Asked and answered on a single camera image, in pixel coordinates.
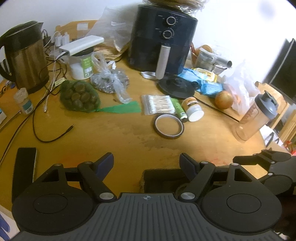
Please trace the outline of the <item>dark tape roll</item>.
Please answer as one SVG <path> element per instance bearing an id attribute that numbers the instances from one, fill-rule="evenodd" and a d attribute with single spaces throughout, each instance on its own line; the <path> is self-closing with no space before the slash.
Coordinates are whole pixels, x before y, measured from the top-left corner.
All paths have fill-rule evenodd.
<path id="1" fill-rule="evenodd" d="M 156 116 L 153 128 L 160 137 L 168 140 L 179 138 L 185 130 L 181 120 L 172 114 L 160 114 Z"/>

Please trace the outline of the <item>white supplement jar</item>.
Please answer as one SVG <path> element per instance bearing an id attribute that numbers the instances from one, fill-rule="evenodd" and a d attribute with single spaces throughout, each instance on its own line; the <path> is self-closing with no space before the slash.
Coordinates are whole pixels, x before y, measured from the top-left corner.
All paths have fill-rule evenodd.
<path id="1" fill-rule="evenodd" d="M 196 122 L 204 116 L 204 111 L 195 97 L 186 98 L 183 100 L 181 106 L 190 122 Z"/>

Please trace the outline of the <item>green cream tube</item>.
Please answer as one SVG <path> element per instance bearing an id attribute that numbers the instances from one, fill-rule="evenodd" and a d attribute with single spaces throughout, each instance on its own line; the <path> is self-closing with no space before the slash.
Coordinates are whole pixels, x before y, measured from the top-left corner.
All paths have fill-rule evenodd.
<path id="1" fill-rule="evenodd" d="M 184 109 L 182 108 L 179 100 L 175 98 L 171 98 L 171 102 L 175 108 L 176 115 L 181 120 L 182 123 L 185 123 L 188 121 L 187 114 L 185 113 Z"/>

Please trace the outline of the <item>bag of cotton swabs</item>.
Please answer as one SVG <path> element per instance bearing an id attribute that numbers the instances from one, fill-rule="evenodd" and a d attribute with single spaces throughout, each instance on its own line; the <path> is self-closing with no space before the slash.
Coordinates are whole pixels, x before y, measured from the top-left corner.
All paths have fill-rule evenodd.
<path id="1" fill-rule="evenodd" d="M 153 114 L 175 114 L 175 108 L 168 95 L 142 95 L 142 106 L 145 115 Z"/>

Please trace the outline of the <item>black phone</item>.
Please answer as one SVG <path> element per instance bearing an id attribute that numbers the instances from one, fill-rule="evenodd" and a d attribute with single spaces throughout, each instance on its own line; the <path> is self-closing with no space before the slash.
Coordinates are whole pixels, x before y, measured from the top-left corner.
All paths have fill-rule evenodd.
<path id="1" fill-rule="evenodd" d="M 37 159 L 36 148 L 18 148 L 14 166 L 11 202 L 24 192 L 34 181 Z"/>

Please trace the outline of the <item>yellow onion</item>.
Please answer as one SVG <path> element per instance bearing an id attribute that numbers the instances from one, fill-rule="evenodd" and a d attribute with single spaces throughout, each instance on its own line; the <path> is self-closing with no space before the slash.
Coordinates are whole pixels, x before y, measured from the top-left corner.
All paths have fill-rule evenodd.
<path id="1" fill-rule="evenodd" d="M 217 108 L 222 110 L 228 109 L 233 104 L 233 97 L 229 92 L 227 92 L 226 90 L 223 90 L 218 94 L 216 94 L 214 102 Z"/>

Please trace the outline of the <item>black kettle base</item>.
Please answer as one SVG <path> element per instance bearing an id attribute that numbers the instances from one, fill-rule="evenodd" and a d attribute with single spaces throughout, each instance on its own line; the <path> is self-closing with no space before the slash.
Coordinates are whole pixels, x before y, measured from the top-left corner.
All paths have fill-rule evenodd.
<path id="1" fill-rule="evenodd" d="M 158 80 L 158 88 L 162 93 L 179 100 L 195 94 L 195 87 L 190 81 L 175 75 L 167 75 Z"/>

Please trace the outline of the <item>white plastic bag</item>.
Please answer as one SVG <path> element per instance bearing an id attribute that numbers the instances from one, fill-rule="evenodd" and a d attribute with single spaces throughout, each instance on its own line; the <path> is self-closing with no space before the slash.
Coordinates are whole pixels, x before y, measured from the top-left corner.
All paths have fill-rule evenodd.
<path id="1" fill-rule="evenodd" d="M 260 93 L 255 84 L 239 72 L 234 72 L 230 76 L 224 75 L 220 82 L 224 90 L 232 95 L 233 104 L 231 107 L 239 115 L 245 115 L 254 103 L 255 97 Z"/>

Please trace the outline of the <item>clear bag of seeds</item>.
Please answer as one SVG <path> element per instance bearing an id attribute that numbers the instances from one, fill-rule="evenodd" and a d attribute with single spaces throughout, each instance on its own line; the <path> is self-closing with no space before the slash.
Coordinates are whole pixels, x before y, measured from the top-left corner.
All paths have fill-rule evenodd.
<path id="1" fill-rule="evenodd" d="M 116 94 L 119 102 L 130 103 L 132 98 L 127 93 L 130 80 L 123 70 L 117 69 L 115 61 L 107 62 L 104 55 L 94 52 L 91 56 L 95 73 L 90 77 L 91 85 L 107 94 Z"/>

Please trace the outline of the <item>yellow snack packet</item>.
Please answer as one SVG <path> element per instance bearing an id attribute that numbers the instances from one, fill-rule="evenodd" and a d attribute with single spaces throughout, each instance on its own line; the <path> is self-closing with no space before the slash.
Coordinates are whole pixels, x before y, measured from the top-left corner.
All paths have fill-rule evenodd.
<path id="1" fill-rule="evenodd" d="M 217 75 L 214 72 L 202 68 L 192 68 L 192 70 L 197 72 L 200 75 L 200 77 L 205 81 L 217 82 Z"/>

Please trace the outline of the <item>white tub green label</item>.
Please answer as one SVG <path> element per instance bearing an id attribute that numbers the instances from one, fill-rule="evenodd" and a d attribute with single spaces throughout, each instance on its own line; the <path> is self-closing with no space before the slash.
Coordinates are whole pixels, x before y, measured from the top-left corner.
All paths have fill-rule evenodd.
<path id="1" fill-rule="evenodd" d="M 92 55 L 91 52 L 86 55 L 69 57 L 70 73 L 73 79 L 86 80 L 93 75 Z"/>

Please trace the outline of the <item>white ribbon loop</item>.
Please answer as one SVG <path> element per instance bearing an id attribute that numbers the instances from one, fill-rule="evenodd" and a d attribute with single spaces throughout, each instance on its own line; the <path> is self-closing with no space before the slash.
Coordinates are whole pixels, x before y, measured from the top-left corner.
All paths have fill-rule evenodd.
<path id="1" fill-rule="evenodd" d="M 149 79 L 149 80 L 155 80 L 156 79 L 156 74 L 154 72 L 143 71 L 140 74 L 145 79 Z"/>

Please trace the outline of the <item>steel electric kettle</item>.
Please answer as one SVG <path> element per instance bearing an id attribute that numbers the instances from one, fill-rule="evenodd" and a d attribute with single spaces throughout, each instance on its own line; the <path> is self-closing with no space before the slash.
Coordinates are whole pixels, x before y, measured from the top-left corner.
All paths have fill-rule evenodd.
<path id="1" fill-rule="evenodd" d="M 1 36 L 10 72 L 1 68 L 1 76 L 14 82 L 29 94 L 40 90 L 49 81 L 47 60 L 42 39 L 43 24 L 30 21 L 9 29 Z"/>

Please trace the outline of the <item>white power bank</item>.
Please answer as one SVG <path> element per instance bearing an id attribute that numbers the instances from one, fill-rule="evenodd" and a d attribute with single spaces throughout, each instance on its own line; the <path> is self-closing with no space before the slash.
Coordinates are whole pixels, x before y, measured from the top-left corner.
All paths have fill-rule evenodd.
<path id="1" fill-rule="evenodd" d="M 73 56 L 81 51 L 94 47 L 103 42 L 104 42 L 103 37 L 89 35 L 59 47 L 59 52 L 60 53 L 65 52 L 67 55 Z"/>

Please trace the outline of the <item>black air fryer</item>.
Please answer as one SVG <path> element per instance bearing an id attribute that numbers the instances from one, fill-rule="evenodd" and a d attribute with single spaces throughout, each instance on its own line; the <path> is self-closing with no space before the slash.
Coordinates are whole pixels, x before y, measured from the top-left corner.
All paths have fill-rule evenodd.
<path id="1" fill-rule="evenodd" d="M 132 27 L 128 64 L 158 79 L 182 72 L 198 20 L 181 11 L 140 4 Z"/>

